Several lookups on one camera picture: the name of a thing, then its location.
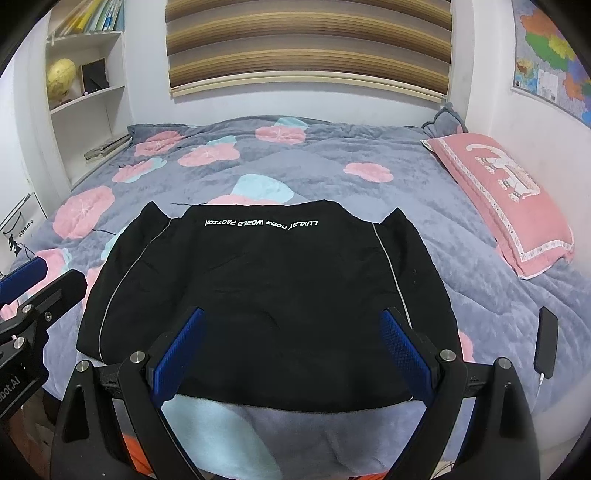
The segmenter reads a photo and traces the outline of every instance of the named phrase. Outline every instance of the map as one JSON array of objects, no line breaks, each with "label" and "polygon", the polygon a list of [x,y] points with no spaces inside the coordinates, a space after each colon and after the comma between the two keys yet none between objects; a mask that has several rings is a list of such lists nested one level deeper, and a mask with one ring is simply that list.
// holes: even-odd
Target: map
[{"label": "map", "polygon": [[514,88],[551,102],[591,127],[591,79],[551,19],[530,0],[513,0]]}]

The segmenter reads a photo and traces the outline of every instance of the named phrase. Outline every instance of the window blind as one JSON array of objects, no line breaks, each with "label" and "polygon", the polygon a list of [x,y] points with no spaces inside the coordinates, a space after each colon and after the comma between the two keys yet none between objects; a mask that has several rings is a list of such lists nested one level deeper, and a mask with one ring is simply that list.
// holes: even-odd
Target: window blind
[{"label": "window blind", "polygon": [[447,93],[446,0],[170,0],[166,20],[175,96],[281,81]]}]

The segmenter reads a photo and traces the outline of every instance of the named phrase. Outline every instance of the globe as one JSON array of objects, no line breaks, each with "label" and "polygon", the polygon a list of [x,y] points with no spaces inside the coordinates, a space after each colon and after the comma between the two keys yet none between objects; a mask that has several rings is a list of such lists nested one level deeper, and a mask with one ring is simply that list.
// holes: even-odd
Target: globe
[{"label": "globe", "polygon": [[59,101],[65,97],[76,78],[76,65],[69,59],[52,63],[47,69],[47,97]]}]

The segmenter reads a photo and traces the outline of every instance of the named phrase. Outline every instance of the pink pillow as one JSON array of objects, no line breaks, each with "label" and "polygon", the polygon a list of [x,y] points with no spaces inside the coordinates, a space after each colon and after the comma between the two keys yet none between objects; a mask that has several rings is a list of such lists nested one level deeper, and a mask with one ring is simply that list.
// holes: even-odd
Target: pink pillow
[{"label": "pink pillow", "polygon": [[491,137],[456,134],[424,140],[474,203],[507,263],[533,278],[564,257],[574,238],[550,195]]}]

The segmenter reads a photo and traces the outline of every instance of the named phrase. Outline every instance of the gray bedspread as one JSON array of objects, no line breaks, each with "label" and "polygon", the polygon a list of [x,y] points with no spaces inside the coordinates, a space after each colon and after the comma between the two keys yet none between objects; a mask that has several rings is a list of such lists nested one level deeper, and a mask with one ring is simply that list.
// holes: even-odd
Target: gray bedspread
[{"label": "gray bedspread", "polygon": [[[564,261],[532,280],[517,277],[468,197],[421,145],[456,133],[457,126],[446,111],[424,128],[270,117],[207,127],[136,125],[130,127],[131,147],[76,188],[27,247],[47,259],[49,278],[75,268],[92,284],[116,234],[151,200],[169,216],[181,216],[189,204],[329,199],[372,222],[399,207],[445,283],[465,359],[510,358],[530,405],[537,386],[532,362],[538,309],[545,305],[560,318],[556,371],[535,408],[541,412],[591,365],[591,281]],[[21,253],[14,267],[26,260]],[[50,329],[45,388],[57,397],[82,358],[75,344],[84,304]],[[471,404],[465,403],[448,459],[457,454],[467,425]],[[423,407],[409,402],[305,414],[177,395],[163,411],[198,467],[242,480],[296,480],[387,470]]]}]

